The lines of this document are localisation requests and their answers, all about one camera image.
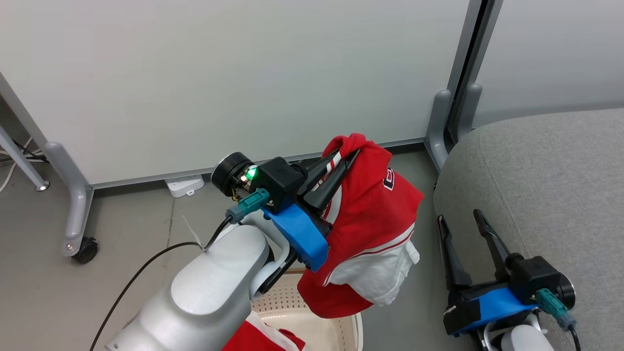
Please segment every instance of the gray cushion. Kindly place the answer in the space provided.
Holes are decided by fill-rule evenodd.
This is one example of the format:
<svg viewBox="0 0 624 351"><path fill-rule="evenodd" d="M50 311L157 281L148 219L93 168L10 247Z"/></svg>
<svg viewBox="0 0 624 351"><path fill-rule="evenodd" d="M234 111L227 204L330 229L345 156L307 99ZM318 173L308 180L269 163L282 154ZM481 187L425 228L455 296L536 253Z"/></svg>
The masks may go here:
<svg viewBox="0 0 624 351"><path fill-rule="evenodd" d="M573 282L584 351L624 344L624 109L496 122L453 148L434 194L474 282L494 265L472 210L513 252L541 255ZM555 350L570 333L543 320Z"/></svg>

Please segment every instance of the metal frame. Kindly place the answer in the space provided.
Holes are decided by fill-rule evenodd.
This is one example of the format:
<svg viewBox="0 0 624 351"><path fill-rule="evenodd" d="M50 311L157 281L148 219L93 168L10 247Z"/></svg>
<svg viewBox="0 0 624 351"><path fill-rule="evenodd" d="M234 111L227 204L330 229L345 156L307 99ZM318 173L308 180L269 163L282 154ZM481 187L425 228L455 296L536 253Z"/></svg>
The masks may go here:
<svg viewBox="0 0 624 351"><path fill-rule="evenodd" d="M69 214L61 253L63 256L73 256L80 249L84 226L87 223L93 199L93 188L69 157L63 145L49 141L44 146L44 152L54 170L69 188Z"/></svg>
<svg viewBox="0 0 624 351"><path fill-rule="evenodd" d="M490 43L503 0L484 0L485 11L481 24L477 29L476 38L470 57L468 57L464 77L455 95L447 128L453 142L459 142L472 130L472 121L479 105L482 87L476 83L483 57Z"/></svg>
<svg viewBox="0 0 624 351"><path fill-rule="evenodd" d="M6 104L13 111L19 122L24 126L28 134L31 135L34 142L39 146L43 146L47 143L46 137L43 135L35 121L32 120L31 115L28 113L22 102L19 100L13 88L4 78L2 72L0 72L0 96L6 101Z"/></svg>
<svg viewBox="0 0 624 351"><path fill-rule="evenodd" d="M35 184L35 190L44 191L50 186L50 182L43 180L39 173L35 171L30 161L26 159L26 156L22 153L22 150L18 149L9 134L0 126L0 146L9 153L13 161L19 166L19 168L26 173L28 178Z"/></svg>
<svg viewBox="0 0 624 351"><path fill-rule="evenodd" d="M451 68L451 75L449 77L447 88L436 94L433 107L431 109L427 136L425 137L425 147L427 148L429 156L431 157L431 160L433 161L438 172L442 169L442 166L449 155L444 143L444 130L447 125L449 113L451 112L454 96L457 95L456 92L462 83L462 76L464 76L462 75L464 72L464 63L470 50L470 42L477 25L479 9L481 8L482 1L488 0L470 0L468 3L466 18L464 19L464 27L462 28L462 33L459 37L457 52L455 54L453 67Z"/></svg>

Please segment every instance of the gray metal leg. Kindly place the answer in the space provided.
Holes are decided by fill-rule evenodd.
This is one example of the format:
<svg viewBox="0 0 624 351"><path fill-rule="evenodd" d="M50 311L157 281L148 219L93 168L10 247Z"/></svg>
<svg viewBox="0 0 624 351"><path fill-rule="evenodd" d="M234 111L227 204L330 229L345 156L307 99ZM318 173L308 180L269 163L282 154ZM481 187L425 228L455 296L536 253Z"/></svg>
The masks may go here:
<svg viewBox="0 0 624 351"><path fill-rule="evenodd" d="M466 71L459 83L449 118L448 129L455 143L472 130L472 120L482 90L476 81L502 4L503 0L488 0L481 23L475 28L474 47L467 58Z"/></svg>
<svg viewBox="0 0 624 351"><path fill-rule="evenodd" d="M43 180L39 173L35 171L35 168L32 167L32 164L26 159L26 156L22 153L22 150L18 149L17 146L9 137L9 134L4 131L2 127L0 127L0 145L2 148L9 153L11 158L17 163L19 168L26 173L28 178L35 184L35 189L37 191L44 191L50 186L50 183L46 180Z"/></svg>
<svg viewBox="0 0 624 351"><path fill-rule="evenodd" d="M69 188L71 203L69 205L69 215L67 216L67 228L65 230L62 254L63 256L73 256L80 248L80 243L82 242L82 233L89 215L91 200L93 199L93 188L80 173L80 170L69 157L63 145L49 141L45 144L44 150L54 170Z"/></svg>
<svg viewBox="0 0 624 351"><path fill-rule="evenodd" d="M479 83L475 83L466 88L464 99L457 112L457 141L472 131L472 121L474 114L477 112L479 98L481 97L483 87Z"/></svg>
<svg viewBox="0 0 624 351"><path fill-rule="evenodd" d="M433 101L429 127L425 137L425 147L438 172L442 169L449 153L444 144L444 129L449 116L453 94L447 89L439 91Z"/></svg>

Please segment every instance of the metal stand leg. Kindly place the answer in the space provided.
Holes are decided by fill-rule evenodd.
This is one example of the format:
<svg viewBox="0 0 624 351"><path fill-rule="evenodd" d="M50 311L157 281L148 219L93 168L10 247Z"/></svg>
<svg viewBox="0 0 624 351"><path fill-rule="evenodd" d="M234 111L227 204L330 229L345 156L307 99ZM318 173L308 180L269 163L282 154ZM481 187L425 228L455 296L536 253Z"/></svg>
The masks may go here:
<svg viewBox="0 0 624 351"><path fill-rule="evenodd" d="M438 172L442 169L449 153L444 144L444 129L451 108L452 94L449 90L439 91L436 94L429 118L429 127L425 137L425 147Z"/></svg>
<svg viewBox="0 0 624 351"><path fill-rule="evenodd" d="M62 254L63 256L73 256L78 252L82 243L82 234L93 199L93 188L80 173L63 145L50 141L45 144L44 150L54 170L69 188L71 203L67 216L67 229Z"/></svg>
<svg viewBox="0 0 624 351"><path fill-rule="evenodd" d="M17 148L13 140L11 140L11 137L9 137L9 134L7 134L2 127L0 127L0 145L2 145L2 148L9 153L19 168L21 168L35 184L35 190L44 191L50 186L50 183L47 180L43 180L39 173L35 171L35 168L33 168L32 164L26 159L22 150Z"/></svg>
<svg viewBox="0 0 624 351"><path fill-rule="evenodd" d="M478 83L472 84L466 88L464 100L457 113L456 138L458 142L472 131L472 121L474 120L474 114L477 112L482 90L483 87Z"/></svg>

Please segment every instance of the black wheel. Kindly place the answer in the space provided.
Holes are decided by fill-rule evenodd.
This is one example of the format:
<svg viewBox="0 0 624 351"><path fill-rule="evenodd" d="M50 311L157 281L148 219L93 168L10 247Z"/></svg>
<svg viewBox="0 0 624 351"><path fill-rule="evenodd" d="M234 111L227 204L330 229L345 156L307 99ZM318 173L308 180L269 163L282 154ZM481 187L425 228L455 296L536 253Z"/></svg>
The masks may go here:
<svg viewBox="0 0 624 351"><path fill-rule="evenodd" d="M74 261L85 264L91 261L97 254L97 242L93 237L82 237L80 248L75 255L72 256Z"/></svg>

